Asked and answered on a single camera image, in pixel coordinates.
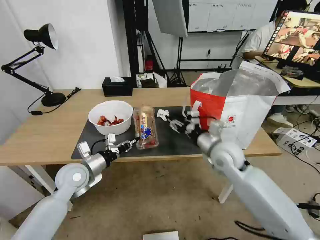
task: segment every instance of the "desk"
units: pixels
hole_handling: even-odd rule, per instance
[[[67,95],[70,90],[59,90]],[[25,165],[29,171],[53,193],[54,181],[40,165],[80,162],[71,154],[88,119],[89,111],[98,103],[122,100],[133,107],[148,103],[154,107],[190,104],[189,88],[133,89],[129,97],[105,97],[101,89],[84,89],[50,114],[31,116],[0,147],[0,165]],[[251,145],[244,151],[246,157],[281,155],[280,149],[260,128]],[[158,156],[152,158],[119,158],[116,162],[179,160],[202,158],[202,155]]]
[[[261,63],[262,66],[267,67],[278,74],[280,74],[282,71],[282,69],[277,68],[277,64],[279,62],[278,60],[273,60],[272,62],[264,62],[266,60],[262,57],[255,57],[255,59],[259,63]],[[306,77],[303,78],[302,80],[298,80],[291,77],[285,77],[285,76],[282,76],[282,77],[286,79],[288,82],[290,82],[294,87],[297,87],[297,88],[320,88],[319,83],[316,83]]]
[[[255,57],[255,59],[266,68],[269,68],[276,73],[280,74],[281,69],[277,68],[278,60],[274,60],[272,62],[264,62],[266,61],[262,57]],[[296,88],[320,88],[320,84],[316,83],[308,78],[303,78],[303,80],[298,80],[295,78],[282,76],[285,80],[289,82],[290,85]],[[286,96],[286,97],[277,97],[273,105],[302,105],[306,104],[320,104],[320,98],[317,96]]]

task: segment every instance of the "black desk lamp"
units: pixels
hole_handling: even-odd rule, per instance
[[[40,57],[43,55],[44,46],[40,45],[40,42],[48,46],[49,48],[58,49],[58,40],[56,38],[56,32],[51,23],[43,25],[39,30],[25,30],[23,32],[25,38],[31,42],[33,42],[36,47],[31,51],[27,52],[26,54],[22,55],[21,57],[13,60],[12,62],[5,64],[1,67],[1,70],[5,73],[8,73],[15,78],[20,79],[21,81],[35,87],[36,89],[42,91],[45,96],[42,98],[41,102],[42,105],[46,107],[57,106],[65,102],[66,97],[62,93],[53,93],[49,90],[49,87],[43,86],[39,83],[32,82],[29,79],[17,74],[15,70],[21,68],[22,66],[26,65],[27,63],[31,62],[32,60]],[[28,56],[29,54],[37,52],[38,54],[27,61],[18,62],[20,59]]]

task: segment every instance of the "robotic hand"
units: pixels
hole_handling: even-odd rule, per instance
[[[50,240],[68,212],[71,197],[79,197],[102,179],[101,172],[123,152],[128,152],[140,138],[114,145],[115,135],[108,135],[105,151],[90,155],[87,142],[78,144],[81,163],[69,163],[57,173],[58,190],[37,203],[12,240]]]
[[[221,140],[221,122],[212,121],[209,131],[204,131],[194,115],[184,122],[167,119],[173,130],[187,134],[212,167],[228,178],[240,200],[265,229],[265,234],[237,224],[239,227],[269,239],[320,239],[309,228],[297,205],[262,170],[246,161],[242,149],[233,142]]]

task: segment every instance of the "black tissue box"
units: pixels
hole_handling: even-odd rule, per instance
[[[122,77],[124,82],[111,82],[110,78],[107,77],[102,83],[102,90],[104,96],[115,97],[115,96],[132,96],[132,77]]]

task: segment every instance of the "red and white bag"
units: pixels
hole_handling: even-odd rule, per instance
[[[276,97],[289,90],[279,74],[243,61],[237,70],[203,73],[191,85],[191,109],[220,119],[222,139],[246,149]],[[201,118],[201,128],[208,130],[210,121]]]

